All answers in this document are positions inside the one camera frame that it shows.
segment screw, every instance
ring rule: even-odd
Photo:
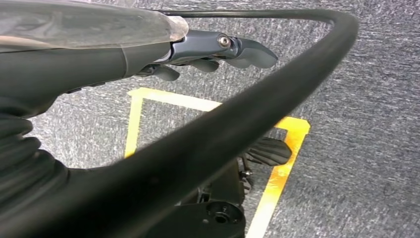
[[[220,47],[223,49],[227,49],[230,47],[230,39],[226,35],[220,35],[218,40]]]
[[[245,170],[245,171],[244,171],[244,174],[245,174],[246,176],[251,176],[253,173],[252,173],[252,171],[250,171],[250,170]]]

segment black rubber tube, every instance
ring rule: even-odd
[[[163,11],[183,17],[295,18],[333,23],[309,50],[187,126],[0,224],[0,237],[135,237],[220,173],[334,70],[358,23],[330,10]]]

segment yellow tape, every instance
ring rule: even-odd
[[[125,157],[132,155],[137,148],[137,141],[140,136],[139,128],[144,99],[169,103],[203,112],[209,112],[221,104],[219,102],[150,88],[139,88],[129,92],[129,95],[132,97],[132,101],[128,123]],[[261,197],[257,211],[251,221],[247,238],[264,237],[305,136],[310,130],[308,121],[292,117],[285,117],[275,127],[287,130],[285,142],[292,150],[292,157],[286,165],[274,167],[265,191],[262,194],[263,196]]]

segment transparent plastic cover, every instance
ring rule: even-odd
[[[0,0],[0,45],[113,48],[177,41],[188,33],[181,17],[69,0]]]

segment round hole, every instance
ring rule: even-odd
[[[223,223],[227,222],[227,219],[223,216],[217,216],[215,219],[216,219],[217,223],[222,223],[223,224]]]

